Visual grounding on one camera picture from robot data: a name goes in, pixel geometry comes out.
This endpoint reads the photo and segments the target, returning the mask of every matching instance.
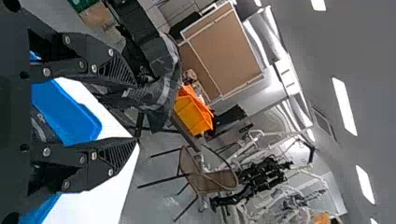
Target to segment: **orange object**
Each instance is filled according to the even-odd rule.
[[[320,213],[320,215],[315,216],[314,223],[315,224],[329,224],[330,223],[329,213]]]
[[[191,86],[180,88],[174,110],[193,136],[213,129],[213,114]]]

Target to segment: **air vent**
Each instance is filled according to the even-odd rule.
[[[135,141],[113,143],[99,151],[99,158],[109,163],[117,173],[128,161],[134,151]]]
[[[322,113],[320,109],[318,109],[315,105],[312,105],[312,103],[311,103],[311,108],[312,108],[312,114],[314,115],[315,123],[319,126],[321,130],[323,130],[332,139],[334,139],[334,141],[337,141],[332,125],[330,124],[329,120],[324,115],[324,113]]]

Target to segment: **floor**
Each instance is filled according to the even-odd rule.
[[[175,175],[178,153],[155,159],[149,159],[149,155],[180,147],[186,142],[181,135],[174,133],[146,135],[141,140],[140,158],[135,168],[120,223],[173,223],[173,218],[195,196],[190,187],[186,188],[180,196],[175,195],[186,184],[186,180],[174,180],[139,190],[136,189],[136,186]],[[198,202],[195,203],[178,223],[222,223],[219,213],[215,214],[210,209],[205,210],[202,214],[198,213],[199,205]]]

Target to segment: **black equipment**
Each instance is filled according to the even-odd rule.
[[[68,77],[112,91],[134,92],[133,102],[139,107],[149,101],[148,95],[152,97],[150,86],[142,87],[139,78],[150,75],[153,65],[148,67],[138,57],[131,63],[126,50],[120,54],[90,35],[57,33],[21,8],[17,0],[2,1],[0,15],[0,221],[17,223],[19,216],[55,193],[93,189],[117,175],[135,146],[133,138],[108,138],[72,147],[64,147],[56,139],[42,142],[31,121],[35,110],[32,85]],[[128,50],[137,48],[134,43],[130,46]],[[39,64],[30,65],[30,50],[42,58]],[[43,129],[51,132],[50,127]]]
[[[292,161],[279,163],[275,160],[275,156],[271,155],[260,163],[251,163],[250,167],[242,170],[237,174],[239,183],[245,185],[238,193],[229,197],[216,197],[210,200],[213,211],[216,207],[238,204],[241,200],[249,200],[258,192],[271,189],[287,180],[283,170],[290,169],[293,165]]]

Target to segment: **table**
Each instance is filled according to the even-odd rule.
[[[57,81],[70,96],[87,106],[102,122],[103,129],[98,139],[131,137],[80,82],[66,78],[57,78]],[[133,154],[119,174],[102,185],[90,191],[63,194],[43,223],[118,224],[134,175],[139,150],[139,145],[136,144]]]

